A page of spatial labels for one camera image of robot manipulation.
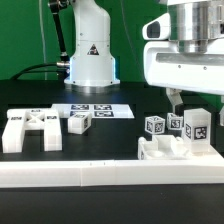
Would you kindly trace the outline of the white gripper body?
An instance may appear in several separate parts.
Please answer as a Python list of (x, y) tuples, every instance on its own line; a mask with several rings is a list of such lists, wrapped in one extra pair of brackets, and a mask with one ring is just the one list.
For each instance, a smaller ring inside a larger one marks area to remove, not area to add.
[(163, 14), (144, 25), (142, 36), (144, 77), (149, 85), (224, 95), (224, 36), (211, 40), (207, 52), (179, 53), (169, 41), (170, 15)]

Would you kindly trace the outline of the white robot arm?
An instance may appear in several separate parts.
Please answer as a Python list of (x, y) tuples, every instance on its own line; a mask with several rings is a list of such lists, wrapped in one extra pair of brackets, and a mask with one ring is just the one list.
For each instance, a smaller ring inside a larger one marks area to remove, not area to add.
[[(165, 87), (173, 105), (182, 90), (224, 96), (224, 0), (159, 0), (167, 12), (144, 25), (144, 77)], [(65, 83), (90, 90), (117, 84), (110, 16), (95, 0), (71, 2), (76, 51)]]

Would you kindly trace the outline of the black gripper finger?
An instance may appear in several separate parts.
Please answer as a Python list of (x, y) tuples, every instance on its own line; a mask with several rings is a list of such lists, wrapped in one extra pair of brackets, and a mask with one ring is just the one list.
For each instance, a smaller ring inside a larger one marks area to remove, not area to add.
[(181, 98), (181, 90), (167, 88), (166, 95), (172, 105), (172, 111), (174, 114), (181, 116), (183, 114), (183, 101)]
[(220, 123), (221, 126), (224, 127), (224, 95), (221, 96), (221, 103), (222, 103), (223, 105), (222, 105), (222, 108), (221, 108), (221, 110), (220, 110), (220, 112), (219, 112), (219, 118), (220, 118), (219, 123)]

